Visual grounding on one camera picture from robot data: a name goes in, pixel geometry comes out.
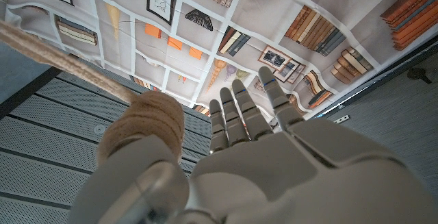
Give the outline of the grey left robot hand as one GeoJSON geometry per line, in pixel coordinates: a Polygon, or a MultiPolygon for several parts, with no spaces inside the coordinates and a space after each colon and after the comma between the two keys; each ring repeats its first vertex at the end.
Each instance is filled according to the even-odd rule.
{"type": "Polygon", "coordinates": [[[184,115],[162,92],[135,96],[105,131],[69,223],[436,223],[407,165],[326,119],[305,120],[267,67],[274,132],[240,80],[209,104],[209,155],[179,166],[184,115]]]}

